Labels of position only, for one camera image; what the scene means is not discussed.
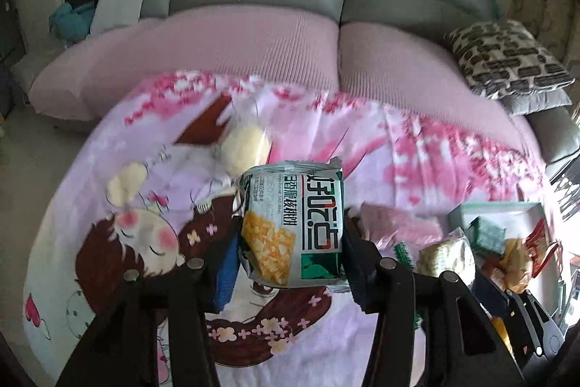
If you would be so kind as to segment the yellow biscuit snack packet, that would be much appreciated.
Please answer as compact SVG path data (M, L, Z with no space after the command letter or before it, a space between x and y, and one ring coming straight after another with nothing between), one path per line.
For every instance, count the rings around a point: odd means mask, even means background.
M521 294L528 288L532 279L532 257L522 239L508 239L505 241L503 259L489 257L483 265L482 272L501 291L509 290Z

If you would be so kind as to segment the grey green biscuit packet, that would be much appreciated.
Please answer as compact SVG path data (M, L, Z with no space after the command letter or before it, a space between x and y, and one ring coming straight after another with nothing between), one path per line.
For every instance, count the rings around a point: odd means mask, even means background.
M250 279L276 289L338 285L344 229L342 160L247 170L239 254Z

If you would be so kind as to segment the clear packet green-edged round cake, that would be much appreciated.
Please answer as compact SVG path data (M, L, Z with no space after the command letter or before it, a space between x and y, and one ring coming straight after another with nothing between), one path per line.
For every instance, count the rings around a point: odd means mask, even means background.
M420 275L439 277L443 272L451 271L467 286L475 281L475 257L467 236L460 228L425 247L398 243L394 246L394 255L404 267Z

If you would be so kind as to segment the red star-shaped snack packet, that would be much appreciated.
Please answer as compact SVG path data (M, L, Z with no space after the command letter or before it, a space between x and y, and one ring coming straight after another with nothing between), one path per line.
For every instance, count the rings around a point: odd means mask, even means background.
M538 221L532 233L526 238L525 247L532 261L532 277L536 278L559 247L558 241L550 235L546 219L541 218Z

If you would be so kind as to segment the green snack packet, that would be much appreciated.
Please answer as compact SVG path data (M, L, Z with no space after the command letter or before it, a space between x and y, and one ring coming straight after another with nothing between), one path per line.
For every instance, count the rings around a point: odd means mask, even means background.
M466 235L476 254L503 256L505 229L489 219L476 217L466 230Z

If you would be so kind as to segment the teal rimmed white tray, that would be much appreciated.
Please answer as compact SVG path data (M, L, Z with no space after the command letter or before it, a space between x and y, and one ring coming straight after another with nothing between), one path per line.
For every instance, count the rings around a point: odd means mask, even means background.
M476 217L484 217L506 229L505 237L526 239L541 218L546 217L538 202L464 202L446 216L449 230L467 228ZM564 309L570 271L562 265L558 247L541 273L531 280L528 289L548 314L558 318Z

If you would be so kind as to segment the pink snack packet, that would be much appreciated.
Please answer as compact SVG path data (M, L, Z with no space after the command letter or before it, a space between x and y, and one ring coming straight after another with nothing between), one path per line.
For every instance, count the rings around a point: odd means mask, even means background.
M423 218L406 210L364 202L360 208L362 235L380 251L396 244L426 247L442 240L443 232L435 217Z

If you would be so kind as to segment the pink floral cartoon blanket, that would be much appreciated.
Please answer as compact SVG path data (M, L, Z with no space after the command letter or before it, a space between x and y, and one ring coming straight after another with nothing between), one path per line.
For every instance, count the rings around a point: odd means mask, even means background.
M52 379L128 272L206 255L234 217L235 291L207 318L226 386L357 386L374 334L347 294L343 212L434 217L466 201L538 201L544 162L479 133L344 93L175 72L91 133L42 219L24 318Z

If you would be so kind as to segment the clear wrapped round bun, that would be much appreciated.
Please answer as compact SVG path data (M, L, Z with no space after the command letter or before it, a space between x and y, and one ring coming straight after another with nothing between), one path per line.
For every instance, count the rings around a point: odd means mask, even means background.
M214 155L228 175L238 178L247 170L265 165L271 140L256 119L232 119L214 146Z

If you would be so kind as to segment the grey pillow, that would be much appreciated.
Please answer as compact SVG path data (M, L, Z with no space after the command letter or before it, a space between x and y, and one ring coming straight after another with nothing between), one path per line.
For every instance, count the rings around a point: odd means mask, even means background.
M558 107L567 107L572 101L562 88L525 95L510 95L500 99L510 116L526 116Z

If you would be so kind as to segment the black white patterned pillow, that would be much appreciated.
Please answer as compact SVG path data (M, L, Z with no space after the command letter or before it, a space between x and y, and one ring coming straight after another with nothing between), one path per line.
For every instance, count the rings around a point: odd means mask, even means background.
M480 21L444 37L471 92L486 99L552 92L575 79L518 21Z

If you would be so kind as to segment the teal cloth bundle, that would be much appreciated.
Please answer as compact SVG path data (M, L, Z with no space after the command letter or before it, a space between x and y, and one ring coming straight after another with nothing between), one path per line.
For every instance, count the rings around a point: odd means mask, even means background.
M76 8L64 2L49 17L49 32L67 45L79 43L90 34L94 13L94 2Z

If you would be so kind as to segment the patterned beige curtain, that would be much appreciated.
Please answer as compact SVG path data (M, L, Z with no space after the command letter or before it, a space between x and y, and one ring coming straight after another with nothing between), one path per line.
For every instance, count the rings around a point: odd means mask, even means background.
M563 65L579 65L579 0L512 0L507 17L520 21Z

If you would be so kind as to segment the grey sofa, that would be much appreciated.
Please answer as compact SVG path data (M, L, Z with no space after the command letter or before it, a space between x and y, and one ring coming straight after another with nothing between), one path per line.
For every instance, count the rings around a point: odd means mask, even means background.
M510 116L476 96L443 43L496 0L144 0L135 25L48 52L26 87L39 114L94 122L143 79L176 70L257 75L346 92L537 152L549 175L579 154L563 107Z

